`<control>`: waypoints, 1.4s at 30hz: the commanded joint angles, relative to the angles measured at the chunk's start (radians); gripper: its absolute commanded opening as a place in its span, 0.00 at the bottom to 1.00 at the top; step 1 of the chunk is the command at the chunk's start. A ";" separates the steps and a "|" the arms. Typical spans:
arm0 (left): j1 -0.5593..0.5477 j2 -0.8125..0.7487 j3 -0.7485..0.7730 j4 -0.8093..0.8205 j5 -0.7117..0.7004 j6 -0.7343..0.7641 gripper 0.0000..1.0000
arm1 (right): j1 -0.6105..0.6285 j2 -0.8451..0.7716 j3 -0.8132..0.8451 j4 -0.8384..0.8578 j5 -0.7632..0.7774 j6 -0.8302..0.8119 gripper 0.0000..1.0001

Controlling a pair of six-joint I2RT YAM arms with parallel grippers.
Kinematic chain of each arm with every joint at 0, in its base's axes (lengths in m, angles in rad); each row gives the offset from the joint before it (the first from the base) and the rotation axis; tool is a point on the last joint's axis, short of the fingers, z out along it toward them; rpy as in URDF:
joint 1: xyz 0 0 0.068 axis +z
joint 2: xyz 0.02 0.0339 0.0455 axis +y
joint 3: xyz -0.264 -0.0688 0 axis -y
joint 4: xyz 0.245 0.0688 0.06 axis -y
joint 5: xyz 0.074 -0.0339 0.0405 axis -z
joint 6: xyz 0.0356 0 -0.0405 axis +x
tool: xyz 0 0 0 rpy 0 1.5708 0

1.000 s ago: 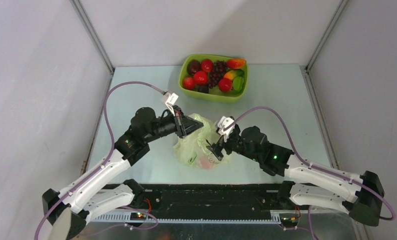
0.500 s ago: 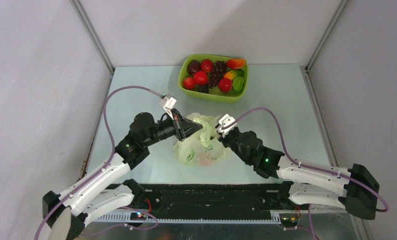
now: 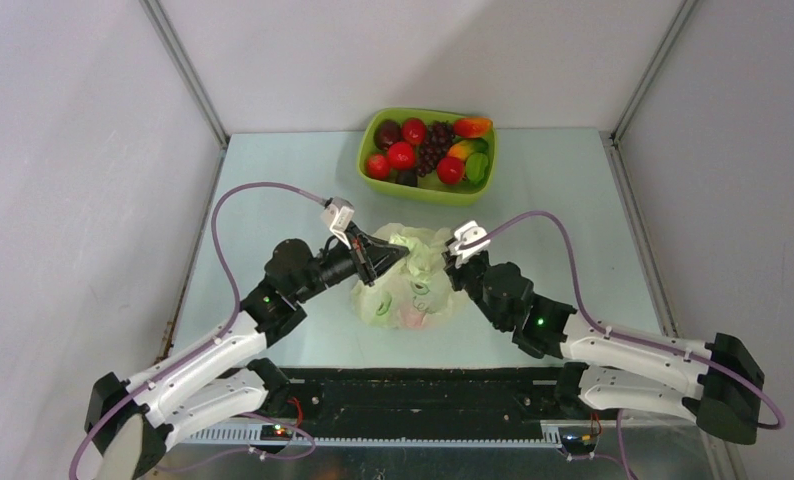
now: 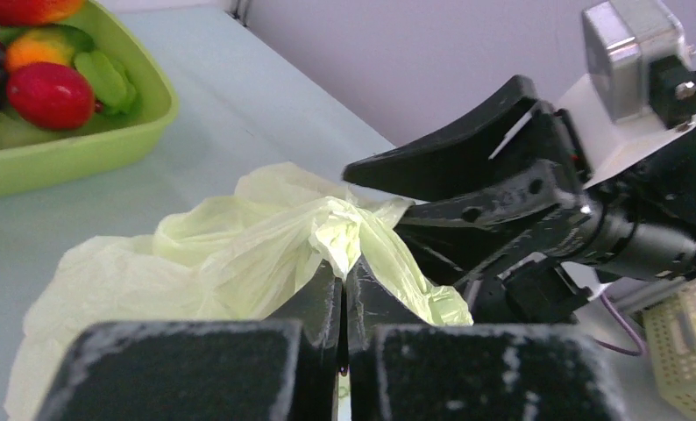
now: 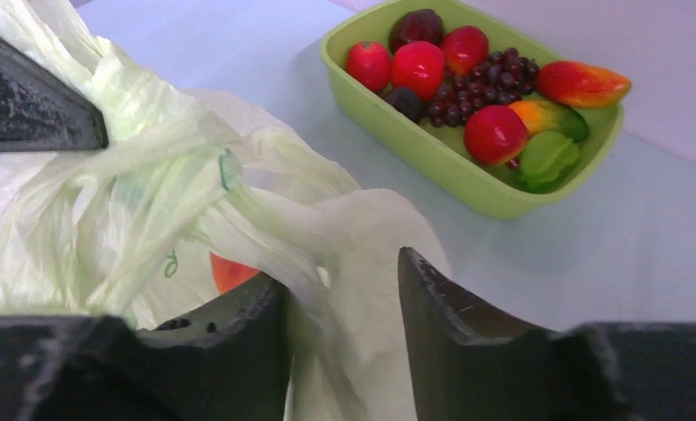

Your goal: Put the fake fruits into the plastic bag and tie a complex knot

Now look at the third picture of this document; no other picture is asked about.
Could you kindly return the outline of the pale green plastic bag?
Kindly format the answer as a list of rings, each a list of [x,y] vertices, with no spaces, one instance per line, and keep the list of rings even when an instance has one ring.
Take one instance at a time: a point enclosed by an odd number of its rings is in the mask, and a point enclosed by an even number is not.
[[[409,254],[373,285],[357,282],[353,287],[351,306],[362,322],[388,329],[426,329],[449,321],[466,306],[467,294],[453,289],[444,270],[446,242],[453,237],[450,229],[389,223],[374,236],[406,247]]]

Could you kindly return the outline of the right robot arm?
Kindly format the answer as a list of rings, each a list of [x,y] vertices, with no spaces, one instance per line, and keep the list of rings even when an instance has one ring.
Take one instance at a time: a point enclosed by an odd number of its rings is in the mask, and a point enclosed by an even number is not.
[[[453,288],[519,350],[564,361],[554,392],[564,416],[641,410],[692,421],[726,442],[756,443],[764,373],[739,338],[719,333],[704,342],[617,329],[535,293],[512,262],[493,265],[485,252],[443,259]]]

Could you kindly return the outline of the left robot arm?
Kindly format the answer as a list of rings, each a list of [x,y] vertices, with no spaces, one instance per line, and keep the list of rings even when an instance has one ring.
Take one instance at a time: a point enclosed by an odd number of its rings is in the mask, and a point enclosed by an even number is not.
[[[277,416],[290,403],[290,382],[260,358],[306,317],[303,303],[357,277],[371,286],[409,250],[350,225],[319,253],[301,239],[280,242],[263,280],[237,296],[232,316],[187,349],[127,379],[96,381],[85,420],[112,479],[138,479],[178,443],[228,418]]]

